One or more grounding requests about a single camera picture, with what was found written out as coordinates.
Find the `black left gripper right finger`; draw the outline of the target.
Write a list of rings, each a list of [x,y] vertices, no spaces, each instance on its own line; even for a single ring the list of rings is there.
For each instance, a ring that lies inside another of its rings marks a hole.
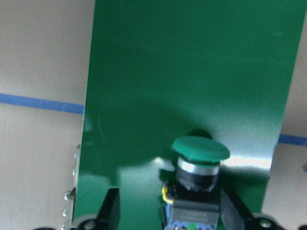
[[[230,188],[221,190],[221,220],[226,230],[251,230],[254,219],[238,194]]]

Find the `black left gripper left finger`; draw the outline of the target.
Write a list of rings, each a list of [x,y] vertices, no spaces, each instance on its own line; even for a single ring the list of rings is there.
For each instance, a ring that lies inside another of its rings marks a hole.
[[[96,216],[99,230],[118,230],[120,223],[120,191],[110,188]]]

